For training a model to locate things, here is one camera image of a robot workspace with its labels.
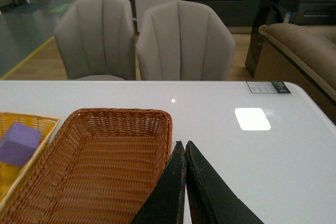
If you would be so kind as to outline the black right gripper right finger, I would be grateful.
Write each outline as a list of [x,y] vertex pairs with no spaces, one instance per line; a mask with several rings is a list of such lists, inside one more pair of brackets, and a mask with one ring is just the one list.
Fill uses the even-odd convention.
[[186,161],[186,189],[192,223],[262,223],[192,141],[186,145]]

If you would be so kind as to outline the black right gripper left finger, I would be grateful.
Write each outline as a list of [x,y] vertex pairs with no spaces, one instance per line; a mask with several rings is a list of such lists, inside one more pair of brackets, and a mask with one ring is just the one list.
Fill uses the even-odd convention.
[[163,173],[132,223],[183,223],[186,157],[177,141]]

